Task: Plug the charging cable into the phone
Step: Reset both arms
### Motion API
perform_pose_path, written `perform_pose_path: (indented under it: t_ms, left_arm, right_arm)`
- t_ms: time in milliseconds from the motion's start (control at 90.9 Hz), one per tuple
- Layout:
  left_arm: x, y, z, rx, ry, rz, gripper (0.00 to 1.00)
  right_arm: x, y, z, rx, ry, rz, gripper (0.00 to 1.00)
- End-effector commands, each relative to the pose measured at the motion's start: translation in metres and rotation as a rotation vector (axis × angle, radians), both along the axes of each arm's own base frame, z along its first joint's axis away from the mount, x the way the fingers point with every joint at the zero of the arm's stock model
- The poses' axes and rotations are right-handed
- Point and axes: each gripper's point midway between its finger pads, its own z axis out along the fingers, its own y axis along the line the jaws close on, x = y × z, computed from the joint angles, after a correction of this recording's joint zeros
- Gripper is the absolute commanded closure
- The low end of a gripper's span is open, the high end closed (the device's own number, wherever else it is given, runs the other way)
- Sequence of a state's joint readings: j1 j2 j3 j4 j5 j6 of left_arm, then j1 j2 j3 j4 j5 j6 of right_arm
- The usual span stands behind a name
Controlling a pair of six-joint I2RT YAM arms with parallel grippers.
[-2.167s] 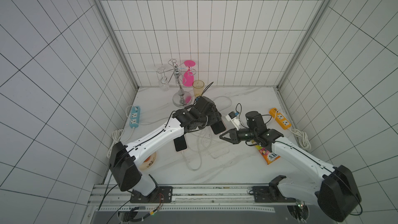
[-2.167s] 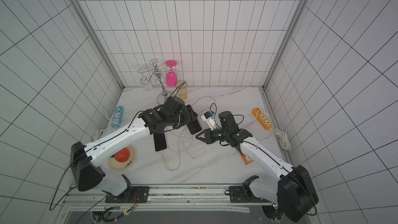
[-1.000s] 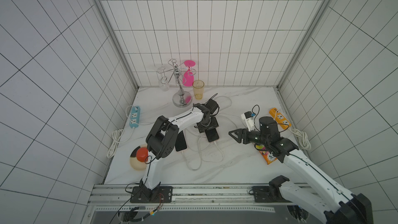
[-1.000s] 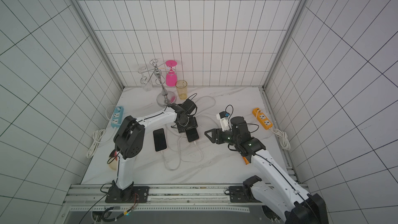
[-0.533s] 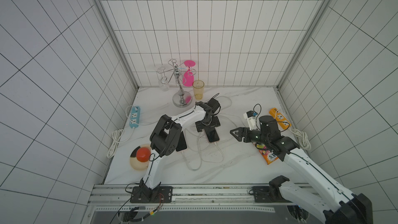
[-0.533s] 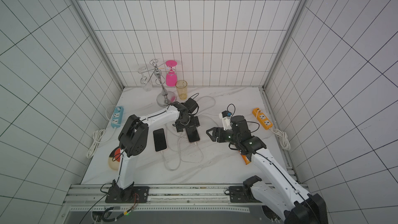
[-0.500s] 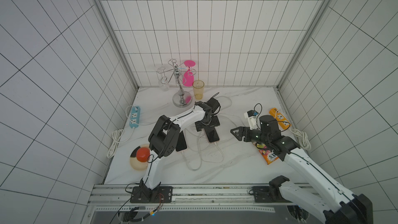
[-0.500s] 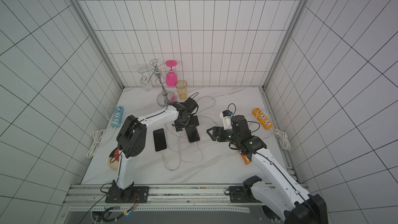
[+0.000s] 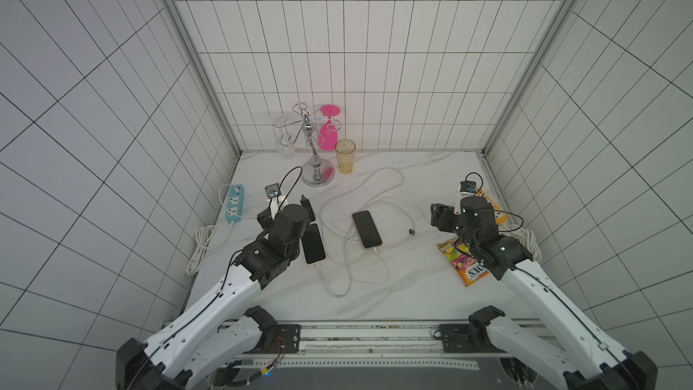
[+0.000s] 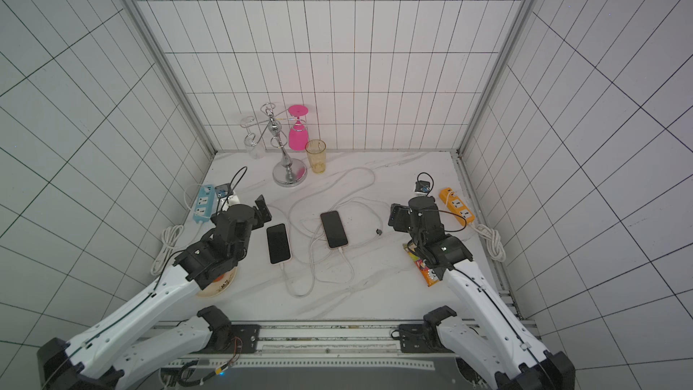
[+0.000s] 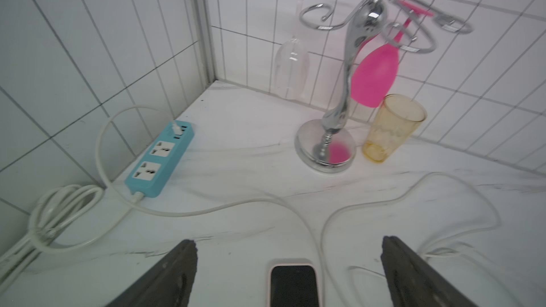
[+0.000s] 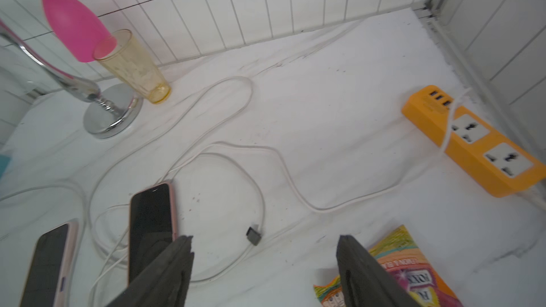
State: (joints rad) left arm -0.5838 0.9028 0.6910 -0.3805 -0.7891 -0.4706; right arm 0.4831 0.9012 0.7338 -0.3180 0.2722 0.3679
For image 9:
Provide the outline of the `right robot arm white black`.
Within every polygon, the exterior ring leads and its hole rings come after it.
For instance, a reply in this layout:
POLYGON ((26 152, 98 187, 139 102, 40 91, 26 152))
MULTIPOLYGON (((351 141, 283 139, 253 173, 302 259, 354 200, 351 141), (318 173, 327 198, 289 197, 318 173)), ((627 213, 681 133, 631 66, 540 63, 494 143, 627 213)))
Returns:
POLYGON ((559 341, 554 346, 487 306, 468 318, 465 335, 474 350, 501 350, 558 389, 655 388, 654 361, 644 352, 627 350, 563 294, 519 240, 500 232, 485 198, 466 196, 455 206, 434 203, 431 225, 455 234, 559 341))

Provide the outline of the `black phone pink case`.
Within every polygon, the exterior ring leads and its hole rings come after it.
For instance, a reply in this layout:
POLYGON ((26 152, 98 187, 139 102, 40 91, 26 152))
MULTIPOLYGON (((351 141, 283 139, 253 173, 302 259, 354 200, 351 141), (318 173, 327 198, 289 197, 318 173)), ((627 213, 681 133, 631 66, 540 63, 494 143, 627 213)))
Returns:
POLYGON ((327 258, 319 227, 310 224, 301 239, 304 260, 307 265, 316 265, 327 258))

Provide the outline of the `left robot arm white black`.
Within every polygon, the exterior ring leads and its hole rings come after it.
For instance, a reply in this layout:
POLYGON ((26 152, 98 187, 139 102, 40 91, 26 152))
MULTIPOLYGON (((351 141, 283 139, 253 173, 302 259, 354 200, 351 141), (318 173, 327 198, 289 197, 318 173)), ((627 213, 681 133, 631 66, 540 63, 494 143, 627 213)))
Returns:
POLYGON ((115 387, 193 389, 227 361, 269 348, 276 319, 249 302, 299 256, 300 241, 315 219, 307 198, 279 209, 203 297, 146 341, 132 338, 117 350, 115 387))

